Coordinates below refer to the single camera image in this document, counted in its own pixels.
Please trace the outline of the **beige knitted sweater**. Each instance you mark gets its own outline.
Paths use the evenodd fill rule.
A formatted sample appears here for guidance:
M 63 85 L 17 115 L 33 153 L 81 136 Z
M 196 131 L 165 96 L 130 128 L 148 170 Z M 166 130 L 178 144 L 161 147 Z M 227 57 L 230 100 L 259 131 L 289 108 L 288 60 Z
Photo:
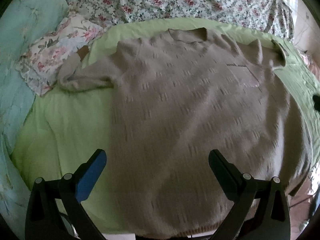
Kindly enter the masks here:
M 209 167 L 213 149 L 255 178 L 278 176 L 287 193 L 301 184 L 312 146 L 276 76 L 288 58 L 277 41 L 200 28 L 121 41 L 87 67 L 78 54 L 64 62 L 61 88 L 112 89 L 107 188 L 125 231 L 166 238 L 223 220 L 232 205 Z

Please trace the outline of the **light green bed sheet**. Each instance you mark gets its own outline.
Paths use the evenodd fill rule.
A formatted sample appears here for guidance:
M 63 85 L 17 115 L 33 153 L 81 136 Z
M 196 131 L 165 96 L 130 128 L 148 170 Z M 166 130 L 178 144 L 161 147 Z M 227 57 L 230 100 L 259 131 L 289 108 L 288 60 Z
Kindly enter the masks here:
M 273 42 L 277 41 L 288 51 L 287 67 L 277 70 L 276 76 L 295 99 L 305 120 L 312 146 L 310 171 L 319 162 L 319 113 L 315 111 L 312 101 L 312 96 L 319 92 L 319 82 L 306 68 L 290 42 L 260 31 L 211 20 L 197 18 L 151 20 L 111 28 L 103 38 L 93 44 L 87 61 L 81 65 L 87 67 L 99 57 L 114 54 L 121 41 L 152 38 L 169 29 L 190 31 L 200 28 L 228 36 L 242 44 L 259 40 L 265 48 L 271 48 Z M 33 185 L 37 177 L 51 180 L 65 173 L 74 172 L 99 148 L 107 152 L 112 99 L 111 87 L 70 92 L 59 85 L 44 97 L 35 99 L 11 156 L 12 162 L 28 187 Z M 89 199 L 85 201 L 84 208 L 103 233 L 126 233 L 128 231 L 124 230 L 116 214 L 107 188 L 107 165 Z M 301 184 L 288 194 L 294 195 Z M 175 236 L 215 230 L 222 221 Z

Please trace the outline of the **large-flower patterned pillow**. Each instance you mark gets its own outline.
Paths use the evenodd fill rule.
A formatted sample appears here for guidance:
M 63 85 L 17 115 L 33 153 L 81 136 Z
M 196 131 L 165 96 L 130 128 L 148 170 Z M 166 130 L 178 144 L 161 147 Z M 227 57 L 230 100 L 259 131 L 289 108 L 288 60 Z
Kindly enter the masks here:
M 63 62 L 83 46 L 90 46 L 104 32 L 105 28 L 70 11 L 56 31 L 28 47 L 15 68 L 27 86 L 38 96 L 43 96 L 54 88 Z

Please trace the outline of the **teal floral blanket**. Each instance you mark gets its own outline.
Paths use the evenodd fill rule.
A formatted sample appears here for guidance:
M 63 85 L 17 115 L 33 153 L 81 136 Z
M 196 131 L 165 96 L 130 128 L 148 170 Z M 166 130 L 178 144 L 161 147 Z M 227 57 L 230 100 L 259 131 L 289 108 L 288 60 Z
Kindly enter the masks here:
M 1 0 L 1 239 L 24 239 L 30 196 L 10 156 L 35 94 L 15 64 L 29 45 L 56 29 L 67 10 L 66 0 Z

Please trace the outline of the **small-flower patterned quilt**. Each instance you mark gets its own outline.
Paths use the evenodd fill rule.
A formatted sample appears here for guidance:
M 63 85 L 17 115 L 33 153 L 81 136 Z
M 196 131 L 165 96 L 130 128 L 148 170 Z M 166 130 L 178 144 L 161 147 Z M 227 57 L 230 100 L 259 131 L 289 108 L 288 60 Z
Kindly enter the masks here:
M 283 0 L 66 0 L 90 20 L 113 25 L 193 17 L 256 29 L 293 40 L 291 9 Z

